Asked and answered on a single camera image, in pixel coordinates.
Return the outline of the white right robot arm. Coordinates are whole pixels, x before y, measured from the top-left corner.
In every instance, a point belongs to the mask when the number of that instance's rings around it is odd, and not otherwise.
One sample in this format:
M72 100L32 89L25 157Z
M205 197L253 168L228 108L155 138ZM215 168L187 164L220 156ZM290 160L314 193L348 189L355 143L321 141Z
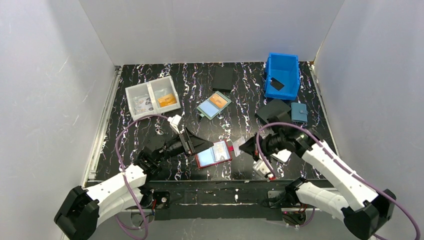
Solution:
M330 192L299 177L286 185L280 196L272 198L272 204L317 207L342 221L360 240L368 240L392 217L392 201L396 196L389 189L379 193L367 186L323 140L307 129L286 124L265 138L256 134L241 144L239 149L254 158L255 172L270 180L274 174L266 158L289 151L315 167L338 190L338 193Z

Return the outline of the clear white card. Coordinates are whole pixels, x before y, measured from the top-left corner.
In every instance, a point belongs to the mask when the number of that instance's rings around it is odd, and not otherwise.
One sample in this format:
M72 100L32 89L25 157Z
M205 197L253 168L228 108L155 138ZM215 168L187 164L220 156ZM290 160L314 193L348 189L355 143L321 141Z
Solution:
M243 145L246 142L246 139L242 136L238 138L237 140L232 142L232 147L234 152L240 151L240 146Z

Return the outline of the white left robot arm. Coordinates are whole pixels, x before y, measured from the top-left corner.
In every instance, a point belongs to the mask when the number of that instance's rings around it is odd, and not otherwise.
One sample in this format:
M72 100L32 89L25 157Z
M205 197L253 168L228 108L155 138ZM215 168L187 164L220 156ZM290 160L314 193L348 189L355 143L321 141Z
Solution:
M168 141L153 137L124 171L88 188L72 188L53 221L68 239L87 240L102 222L122 210L139 207L144 195L151 195L144 184L161 172L162 161L181 154L194 156L213 145L186 127Z

